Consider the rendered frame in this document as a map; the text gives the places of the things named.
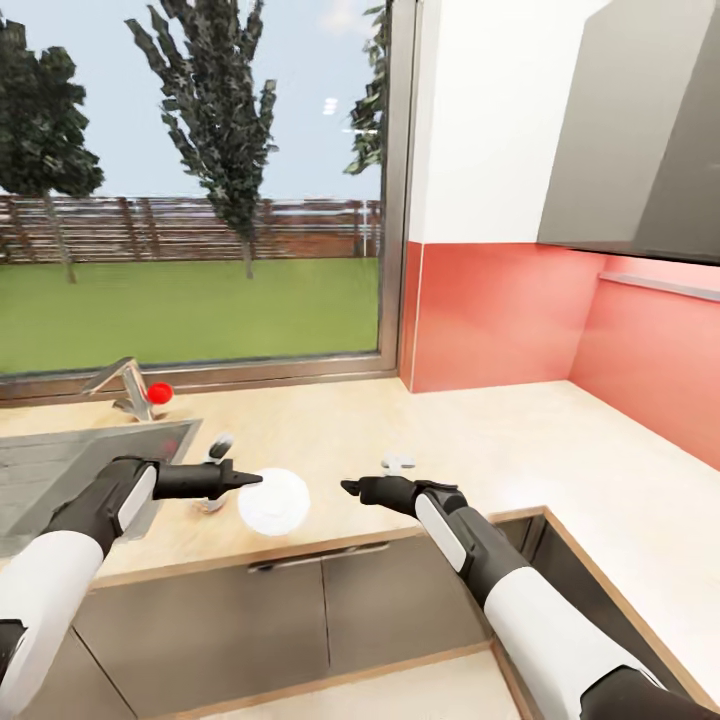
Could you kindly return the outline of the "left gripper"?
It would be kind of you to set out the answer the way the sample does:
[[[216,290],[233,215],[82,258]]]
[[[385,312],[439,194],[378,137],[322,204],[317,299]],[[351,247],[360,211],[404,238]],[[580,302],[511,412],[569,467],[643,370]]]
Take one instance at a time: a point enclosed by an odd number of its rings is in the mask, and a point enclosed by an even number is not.
[[[185,465],[179,499],[207,497],[209,501],[216,501],[230,488],[263,481],[261,475],[233,472],[233,459],[223,459],[219,464]]]

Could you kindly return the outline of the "coffee cup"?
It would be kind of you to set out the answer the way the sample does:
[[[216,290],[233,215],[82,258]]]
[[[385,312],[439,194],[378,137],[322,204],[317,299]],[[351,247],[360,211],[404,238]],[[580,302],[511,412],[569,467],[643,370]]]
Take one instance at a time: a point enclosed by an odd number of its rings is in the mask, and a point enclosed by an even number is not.
[[[200,499],[198,497],[195,497],[193,499],[193,503],[198,505],[199,509],[205,509],[205,511],[215,511],[219,507],[223,506],[226,498],[227,493],[225,492],[216,501],[209,501],[207,497],[201,497]]]

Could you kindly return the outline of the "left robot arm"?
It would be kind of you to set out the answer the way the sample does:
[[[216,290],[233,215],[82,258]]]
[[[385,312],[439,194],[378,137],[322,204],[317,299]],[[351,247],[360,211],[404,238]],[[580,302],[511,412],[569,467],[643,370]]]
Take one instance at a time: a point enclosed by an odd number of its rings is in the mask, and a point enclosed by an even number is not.
[[[216,501],[230,488],[263,482],[233,472],[233,446],[220,433],[200,465],[115,457],[63,503],[49,525],[0,571],[0,720],[15,720],[33,699],[103,559],[147,497]]]

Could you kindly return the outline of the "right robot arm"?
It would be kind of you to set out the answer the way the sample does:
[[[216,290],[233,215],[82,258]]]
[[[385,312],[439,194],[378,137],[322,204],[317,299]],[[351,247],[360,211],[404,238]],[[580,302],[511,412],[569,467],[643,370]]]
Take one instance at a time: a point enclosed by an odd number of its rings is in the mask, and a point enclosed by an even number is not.
[[[478,602],[545,720],[720,720],[672,694],[520,556],[501,528],[468,507],[459,485],[407,481],[413,454],[388,453],[381,477],[341,480],[362,505],[420,521]]]

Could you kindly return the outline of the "saucer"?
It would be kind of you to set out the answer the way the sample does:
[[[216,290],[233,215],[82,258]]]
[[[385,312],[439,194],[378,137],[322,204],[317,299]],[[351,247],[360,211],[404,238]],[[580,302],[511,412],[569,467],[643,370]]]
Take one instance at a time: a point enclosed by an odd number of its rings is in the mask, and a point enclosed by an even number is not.
[[[279,536],[292,532],[307,517],[310,495],[306,484],[291,471],[268,468],[254,474],[263,482],[241,486],[238,509],[252,530]]]

